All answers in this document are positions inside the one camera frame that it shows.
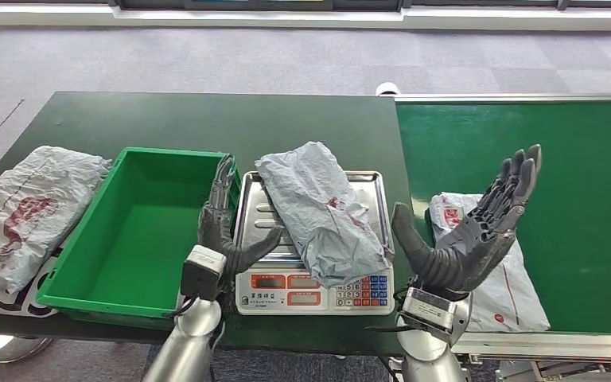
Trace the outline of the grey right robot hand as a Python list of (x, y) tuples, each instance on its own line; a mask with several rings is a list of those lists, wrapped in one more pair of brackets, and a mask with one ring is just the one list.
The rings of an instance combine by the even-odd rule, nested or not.
[(408, 205), (395, 203), (391, 228), (411, 270), (433, 294), (465, 295), (481, 285), (508, 254), (516, 227), (535, 188), (542, 149), (517, 150), (501, 163), (499, 174), (477, 205), (435, 247), (413, 225)]

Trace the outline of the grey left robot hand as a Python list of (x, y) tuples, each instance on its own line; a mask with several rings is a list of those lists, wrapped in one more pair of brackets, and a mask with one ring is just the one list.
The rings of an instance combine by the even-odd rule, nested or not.
[(229, 193), (235, 178), (235, 159), (225, 154), (218, 163), (208, 201), (200, 211), (197, 243), (226, 257), (224, 274), (245, 272), (279, 244), (284, 228), (272, 228), (266, 238), (248, 247), (233, 242)]

